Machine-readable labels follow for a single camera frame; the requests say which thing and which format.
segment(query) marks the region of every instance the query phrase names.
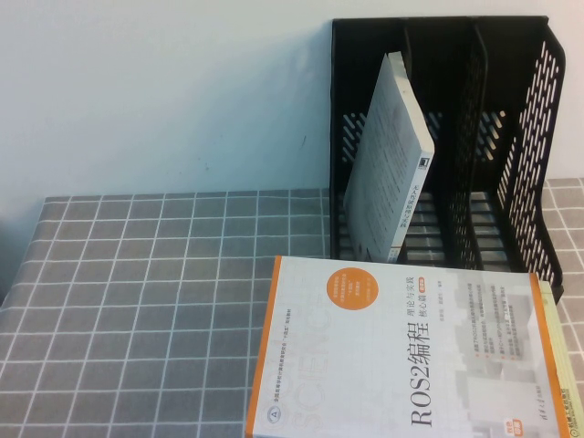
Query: magazine rack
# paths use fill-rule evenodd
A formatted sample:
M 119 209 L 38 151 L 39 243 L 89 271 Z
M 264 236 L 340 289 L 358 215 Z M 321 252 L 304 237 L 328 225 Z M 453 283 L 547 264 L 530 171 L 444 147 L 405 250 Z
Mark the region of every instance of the magazine rack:
M 541 194 L 565 58 L 546 17 L 333 21 L 331 257 L 353 258 L 343 195 L 381 58 L 394 51 L 435 142 L 398 263 L 537 272 L 558 300 Z

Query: publisher logo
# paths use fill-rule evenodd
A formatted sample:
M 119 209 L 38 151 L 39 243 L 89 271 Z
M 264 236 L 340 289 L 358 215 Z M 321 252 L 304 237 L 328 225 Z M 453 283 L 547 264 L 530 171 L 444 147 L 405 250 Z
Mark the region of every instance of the publisher logo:
M 428 164 L 430 163 L 430 159 L 429 158 L 421 158 L 420 159 L 420 164 L 418 164 L 418 169 L 421 169 L 423 171 L 425 171 L 426 169 L 428 169 Z
M 279 422 L 281 417 L 282 417 L 282 411 L 280 411 L 280 408 L 278 408 L 277 406 L 272 406 L 267 411 L 267 420 L 269 422 L 271 422 L 272 424 Z
M 523 423 L 517 418 L 505 420 L 505 435 L 523 436 Z

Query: white wall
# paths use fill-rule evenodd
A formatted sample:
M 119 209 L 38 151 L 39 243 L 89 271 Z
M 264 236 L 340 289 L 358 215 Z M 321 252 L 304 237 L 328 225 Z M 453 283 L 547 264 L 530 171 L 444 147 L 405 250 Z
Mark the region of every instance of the white wall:
M 548 175 L 584 175 L 579 0 L 0 1 L 0 287 L 47 195 L 326 186 L 334 17 L 549 15 Z

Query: book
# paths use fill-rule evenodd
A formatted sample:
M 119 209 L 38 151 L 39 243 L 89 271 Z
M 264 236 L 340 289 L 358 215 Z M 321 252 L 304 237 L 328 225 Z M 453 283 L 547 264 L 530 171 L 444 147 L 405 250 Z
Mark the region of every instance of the book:
M 577 436 L 542 287 L 534 274 L 278 257 L 246 436 Z
M 358 260 L 395 262 L 434 154 L 400 52 L 383 57 L 345 192 Z
M 578 385 L 569 359 L 564 330 L 562 330 L 562 325 L 559 321 L 558 308 L 549 283 L 542 281 L 539 283 L 539 287 L 544 302 L 547 330 L 549 331 L 551 346 L 554 351 L 559 388 L 564 402 L 564 412 L 568 420 L 570 436 L 582 436 L 584 433 L 582 400 L 579 397 Z

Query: grid pattern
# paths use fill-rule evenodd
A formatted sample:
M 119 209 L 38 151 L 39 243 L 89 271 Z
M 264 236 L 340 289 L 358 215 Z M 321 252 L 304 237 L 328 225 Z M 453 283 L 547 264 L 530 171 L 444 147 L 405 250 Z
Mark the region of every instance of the grid pattern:
M 547 181 L 542 207 L 564 274 L 558 313 L 584 400 L 584 179 Z
M 329 193 L 47 198 L 0 309 L 0 436 L 240 437 L 276 255 Z

